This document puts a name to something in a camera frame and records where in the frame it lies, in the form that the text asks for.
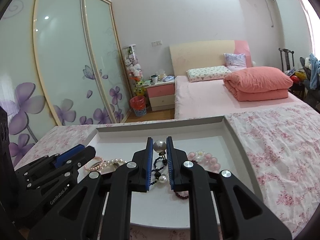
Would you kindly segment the folded coral duvet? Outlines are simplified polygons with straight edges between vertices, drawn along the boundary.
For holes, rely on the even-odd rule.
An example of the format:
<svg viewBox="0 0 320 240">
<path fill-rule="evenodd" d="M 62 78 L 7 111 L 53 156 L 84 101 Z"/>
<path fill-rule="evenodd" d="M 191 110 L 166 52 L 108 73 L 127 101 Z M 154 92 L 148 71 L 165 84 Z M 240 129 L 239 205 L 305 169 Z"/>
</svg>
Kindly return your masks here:
<svg viewBox="0 0 320 240">
<path fill-rule="evenodd" d="M 273 67 L 251 67 L 226 75 L 223 83 L 240 102 L 285 99 L 293 85 L 290 77 Z"/>
</svg>

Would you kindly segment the white mug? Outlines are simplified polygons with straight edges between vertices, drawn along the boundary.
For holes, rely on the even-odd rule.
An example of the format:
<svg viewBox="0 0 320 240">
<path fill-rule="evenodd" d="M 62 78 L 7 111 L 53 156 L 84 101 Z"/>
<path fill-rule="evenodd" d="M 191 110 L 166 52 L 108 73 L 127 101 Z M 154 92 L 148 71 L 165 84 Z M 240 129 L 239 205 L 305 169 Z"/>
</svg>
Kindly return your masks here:
<svg viewBox="0 0 320 240">
<path fill-rule="evenodd" d="M 152 84 L 155 85 L 158 82 L 158 76 L 157 75 L 153 75 L 151 77 L 151 81 L 152 81 Z"/>
</svg>

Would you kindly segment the beige pink headboard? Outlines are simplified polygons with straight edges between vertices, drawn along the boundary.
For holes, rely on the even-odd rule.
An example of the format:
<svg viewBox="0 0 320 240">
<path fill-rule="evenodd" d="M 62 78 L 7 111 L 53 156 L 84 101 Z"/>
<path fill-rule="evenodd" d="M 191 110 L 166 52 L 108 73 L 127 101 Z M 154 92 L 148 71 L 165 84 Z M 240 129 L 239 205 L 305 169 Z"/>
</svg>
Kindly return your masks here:
<svg viewBox="0 0 320 240">
<path fill-rule="evenodd" d="M 169 50 L 175 76 L 185 76 L 189 69 L 225 65 L 225 53 L 245 54 L 247 67 L 253 67 L 247 41 L 198 41 L 170 45 Z"/>
</svg>

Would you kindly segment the wastebasket with red bag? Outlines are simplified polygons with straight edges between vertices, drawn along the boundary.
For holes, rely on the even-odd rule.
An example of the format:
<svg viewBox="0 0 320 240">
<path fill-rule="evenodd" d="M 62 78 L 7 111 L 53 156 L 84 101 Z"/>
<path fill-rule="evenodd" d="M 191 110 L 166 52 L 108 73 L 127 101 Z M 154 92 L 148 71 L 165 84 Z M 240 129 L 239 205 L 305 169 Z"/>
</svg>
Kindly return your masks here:
<svg viewBox="0 0 320 240">
<path fill-rule="evenodd" d="M 146 103 L 143 95 L 138 95 L 130 99 L 130 106 L 136 117 L 146 115 Z"/>
</svg>

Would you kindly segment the pink bed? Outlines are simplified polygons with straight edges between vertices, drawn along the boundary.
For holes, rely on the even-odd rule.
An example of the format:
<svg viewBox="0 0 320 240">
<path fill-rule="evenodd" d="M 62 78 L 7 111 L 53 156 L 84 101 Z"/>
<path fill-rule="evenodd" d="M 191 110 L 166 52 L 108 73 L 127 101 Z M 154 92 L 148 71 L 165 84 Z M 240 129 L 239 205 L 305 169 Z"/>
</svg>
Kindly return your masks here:
<svg viewBox="0 0 320 240">
<path fill-rule="evenodd" d="M 295 103 L 302 100 L 291 93 L 285 99 L 239 102 L 222 80 L 189 82 L 186 76 L 175 79 L 175 119 L 223 116 Z"/>
</svg>

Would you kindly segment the plush toy tube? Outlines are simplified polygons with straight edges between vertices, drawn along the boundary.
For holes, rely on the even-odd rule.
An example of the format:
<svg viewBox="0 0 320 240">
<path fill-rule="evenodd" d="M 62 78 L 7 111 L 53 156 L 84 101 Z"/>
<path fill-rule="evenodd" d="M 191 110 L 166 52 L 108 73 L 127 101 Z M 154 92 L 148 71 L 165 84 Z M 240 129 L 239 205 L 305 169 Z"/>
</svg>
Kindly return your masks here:
<svg viewBox="0 0 320 240">
<path fill-rule="evenodd" d="M 135 47 L 135 44 L 123 47 L 124 64 L 133 96 L 144 96 L 144 77 Z"/>
</svg>

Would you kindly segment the floral white pillow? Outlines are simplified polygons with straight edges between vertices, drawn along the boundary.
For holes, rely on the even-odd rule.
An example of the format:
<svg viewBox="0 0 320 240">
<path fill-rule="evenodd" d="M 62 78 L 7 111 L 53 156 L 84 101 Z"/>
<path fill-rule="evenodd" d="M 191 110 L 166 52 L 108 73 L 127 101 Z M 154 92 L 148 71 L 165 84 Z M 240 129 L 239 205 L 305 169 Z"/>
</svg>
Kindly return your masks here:
<svg viewBox="0 0 320 240">
<path fill-rule="evenodd" d="M 187 71 L 189 82 L 221 80 L 228 74 L 231 74 L 231 71 L 225 66 L 189 69 Z"/>
</svg>

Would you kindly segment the dark wooden chair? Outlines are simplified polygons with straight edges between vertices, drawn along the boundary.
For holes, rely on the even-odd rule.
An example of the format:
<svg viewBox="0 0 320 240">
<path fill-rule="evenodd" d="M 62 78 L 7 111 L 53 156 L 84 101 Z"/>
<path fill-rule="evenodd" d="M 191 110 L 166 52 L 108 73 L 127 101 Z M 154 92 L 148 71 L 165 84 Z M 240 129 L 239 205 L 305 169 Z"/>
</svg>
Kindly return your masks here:
<svg viewBox="0 0 320 240">
<path fill-rule="evenodd" d="M 294 51 L 286 48 L 278 48 L 280 52 L 281 67 L 283 72 L 287 72 L 295 68 Z"/>
</svg>

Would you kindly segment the grey white cardboard tray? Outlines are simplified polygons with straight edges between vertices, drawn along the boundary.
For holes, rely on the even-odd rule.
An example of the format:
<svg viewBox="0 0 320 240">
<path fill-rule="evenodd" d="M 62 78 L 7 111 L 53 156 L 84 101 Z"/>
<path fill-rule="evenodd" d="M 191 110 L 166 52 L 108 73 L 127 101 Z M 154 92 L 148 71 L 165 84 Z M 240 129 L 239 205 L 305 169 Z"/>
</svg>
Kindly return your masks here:
<svg viewBox="0 0 320 240">
<path fill-rule="evenodd" d="M 223 116 L 94 128 L 82 144 L 92 146 L 96 155 L 105 160 L 130 161 L 135 152 L 146 148 L 149 138 L 164 140 L 167 144 L 166 175 L 172 174 L 176 179 L 188 153 L 210 153 L 217 158 L 222 170 L 231 171 L 259 199 L 263 197 L 244 146 Z M 156 183 L 147 193 L 132 194 L 131 223 L 147 228 L 187 229 L 189 203 L 175 195 L 169 182 Z"/>
</svg>

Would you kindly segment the blue plush robe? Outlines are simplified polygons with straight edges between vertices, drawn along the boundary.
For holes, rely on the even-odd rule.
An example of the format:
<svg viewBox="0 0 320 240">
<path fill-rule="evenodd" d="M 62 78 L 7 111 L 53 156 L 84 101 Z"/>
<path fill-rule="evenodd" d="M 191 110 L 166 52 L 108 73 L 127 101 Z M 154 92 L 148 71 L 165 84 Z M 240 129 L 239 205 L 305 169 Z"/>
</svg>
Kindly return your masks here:
<svg viewBox="0 0 320 240">
<path fill-rule="evenodd" d="M 313 55 L 313 53 L 310 54 L 310 63 L 311 63 L 311 77 L 310 77 L 310 89 L 315 90 L 318 86 L 318 81 L 319 81 L 319 67 L 320 67 L 320 62 Z"/>
</svg>

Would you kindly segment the pink floral tablecloth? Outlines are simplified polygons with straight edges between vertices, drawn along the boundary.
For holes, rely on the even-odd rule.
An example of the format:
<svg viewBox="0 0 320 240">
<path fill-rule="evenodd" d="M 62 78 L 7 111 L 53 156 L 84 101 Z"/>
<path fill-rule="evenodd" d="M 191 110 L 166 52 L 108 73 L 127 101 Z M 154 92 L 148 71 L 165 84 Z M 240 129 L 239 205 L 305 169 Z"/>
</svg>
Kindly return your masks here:
<svg viewBox="0 0 320 240">
<path fill-rule="evenodd" d="M 264 203 L 297 239 L 319 239 L 319 114 L 305 103 L 225 116 Z"/>
</svg>

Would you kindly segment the pink beige nightstand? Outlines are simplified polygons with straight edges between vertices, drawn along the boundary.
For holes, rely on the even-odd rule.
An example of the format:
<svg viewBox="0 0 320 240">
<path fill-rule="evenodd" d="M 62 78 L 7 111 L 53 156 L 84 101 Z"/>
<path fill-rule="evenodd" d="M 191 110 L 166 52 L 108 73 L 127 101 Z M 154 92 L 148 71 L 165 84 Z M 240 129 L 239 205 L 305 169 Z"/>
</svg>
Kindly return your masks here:
<svg viewBox="0 0 320 240">
<path fill-rule="evenodd" d="M 162 111 L 175 108 L 175 81 L 159 82 L 146 86 L 151 110 Z"/>
</svg>

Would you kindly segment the sliding door wardrobe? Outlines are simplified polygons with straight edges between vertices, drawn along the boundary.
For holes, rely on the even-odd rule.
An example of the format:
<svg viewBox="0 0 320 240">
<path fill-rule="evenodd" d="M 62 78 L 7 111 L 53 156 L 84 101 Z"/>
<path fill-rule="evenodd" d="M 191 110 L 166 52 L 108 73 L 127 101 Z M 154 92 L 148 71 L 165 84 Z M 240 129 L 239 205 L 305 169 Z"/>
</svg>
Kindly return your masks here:
<svg viewBox="0 0 320 240">
<path fill-rule="evenodd" d="M 124 122 L 129 91 L 110 0 L 12 0 L 1 18 L 11 160 L 55 126 Z"/>
</svg>

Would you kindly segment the purple patterned pillow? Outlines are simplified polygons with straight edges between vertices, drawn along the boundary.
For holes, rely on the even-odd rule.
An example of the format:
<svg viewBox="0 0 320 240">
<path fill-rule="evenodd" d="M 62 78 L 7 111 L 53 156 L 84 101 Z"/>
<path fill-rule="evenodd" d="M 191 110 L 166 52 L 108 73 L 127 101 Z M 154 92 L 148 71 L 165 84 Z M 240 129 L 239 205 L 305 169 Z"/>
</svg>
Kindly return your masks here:
<svg viewBox="0 0 320 240">
<path fill-rule="evenodd" d="M 234 72 L 247 68 L 245 54 L 229 54 L 224 53 L 226 67 Z"/>
</svg>

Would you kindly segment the wall light switch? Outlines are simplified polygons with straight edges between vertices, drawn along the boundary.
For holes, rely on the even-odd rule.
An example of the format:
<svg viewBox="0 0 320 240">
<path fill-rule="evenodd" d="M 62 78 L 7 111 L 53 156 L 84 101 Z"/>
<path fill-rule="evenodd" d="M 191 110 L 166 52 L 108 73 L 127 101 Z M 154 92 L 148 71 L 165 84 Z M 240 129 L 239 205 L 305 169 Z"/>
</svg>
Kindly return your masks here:
<svg viewBox="0 0 320 240">
<path fill-rule="evenodd" d="M 161 45 L 162 45 L 162 41 L 160 40 L 160 41 L 152 42 L 151 45 L 152 45 L 153 47 L 161 46 Z"/>
</svg>

